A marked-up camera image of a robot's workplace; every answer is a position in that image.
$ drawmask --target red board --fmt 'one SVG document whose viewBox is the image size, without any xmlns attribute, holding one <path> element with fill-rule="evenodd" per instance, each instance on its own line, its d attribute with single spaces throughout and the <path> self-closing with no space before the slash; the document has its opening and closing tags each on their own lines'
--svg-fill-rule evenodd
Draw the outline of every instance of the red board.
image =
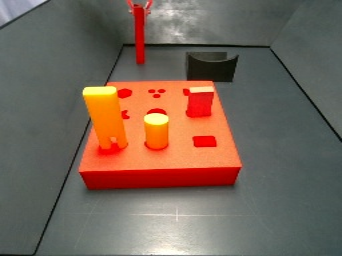
<svg viewBox="0 0 342 256">
<path fill-rule="evenodd" d="M 119 90 L 128 146 L 101 151 L 90 130 L 78 167 L 88 189 L 232 185 L 241 163 L 216 90 L 211 116 L 185 114 L 185 89 L 213 83 L 111 82 L 107 86 Z M 144 145 L 143 117 L 151 111 L 165 112 L 169 118 L 169 144 L 163 150 Z"/>
</svg>

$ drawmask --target black block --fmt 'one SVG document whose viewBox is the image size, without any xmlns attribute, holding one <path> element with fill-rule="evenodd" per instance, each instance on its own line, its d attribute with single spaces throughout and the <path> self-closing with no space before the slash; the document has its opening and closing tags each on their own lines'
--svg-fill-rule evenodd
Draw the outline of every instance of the black block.
<svg viewBox="0 0 342 256">
<path fill-rule="evenodd" d="M 187 52 L 187 80 L 232 82 L 237 59 L 225 52 Z"/>
</svg>

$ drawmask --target tall yellow block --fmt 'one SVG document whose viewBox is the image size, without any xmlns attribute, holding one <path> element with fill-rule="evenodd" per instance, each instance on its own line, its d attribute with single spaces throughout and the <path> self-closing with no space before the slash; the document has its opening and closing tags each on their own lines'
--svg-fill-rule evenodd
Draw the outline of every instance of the tall yellow block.
<svg viewBox="0 0 342 256">
<path fill-rule="evenodd" d="M 144 116 L 145 145 L 163 149 L 168 145 L 168 116 L 152 113 Z"/>
<path fill-rule="evenodd" d="M 111 138 L 116 138 L 119 148 L 127 147 L 117 90 L 113 86 L 85 87 L 82 98 L 86 104 L 100 147 L 109 149 Z"/>
</svg>

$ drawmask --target red block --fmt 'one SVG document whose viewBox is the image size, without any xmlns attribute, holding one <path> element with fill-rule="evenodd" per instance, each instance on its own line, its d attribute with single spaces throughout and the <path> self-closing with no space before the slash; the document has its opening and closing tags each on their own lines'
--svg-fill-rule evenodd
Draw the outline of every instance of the red block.
<svg viewBox="0 0 342 256">
<path fill-rule="evenodd" d="M 90 131 L 78 167 L 88 189 L 232 185 L 241 163 L 213 87 L 211 116 L 185 115 L 188 97 L 183 90 L 213 86 L 212 82 L 112 82 L 108 86 L 132 91 L 120 99 L 129 116 L 124 119 L 128 146 L 121 150 L 113 145 L 112 150 L 101 151 Z M 156 110 L 169 117 L 168 146 L 163 150 L 144 146 L 143 117 Z M 201 146 L 193 145 L 193 137 Z"/>
<path fill-rule="evenodd" d="M 213 98 L 213 87 L 191 87 L 188 91 L 187 115 L 188 117 L 201 117 L 211 115 L 211 105 Z"/>
<path fill-rule="evenodd" d="M 136 64 L 144 64 L 144 19 L 145 10 L 140 4 L 133 5 L 133 24 L 135 24 L 135 55 Z"/>
</svg>

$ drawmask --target yellow cylinder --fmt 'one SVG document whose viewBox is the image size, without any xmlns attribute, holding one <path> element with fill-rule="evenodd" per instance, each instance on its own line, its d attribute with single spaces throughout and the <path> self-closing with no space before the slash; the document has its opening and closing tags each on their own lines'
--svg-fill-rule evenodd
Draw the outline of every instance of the yellow cylinder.
<svg viewBox="0 0 342 256">
<path fill-rule="evenodd" d="M 152 113 L 144 116 L 145 146 L 163 149 L 168 145 L 168 116 Z"/>
</svg>

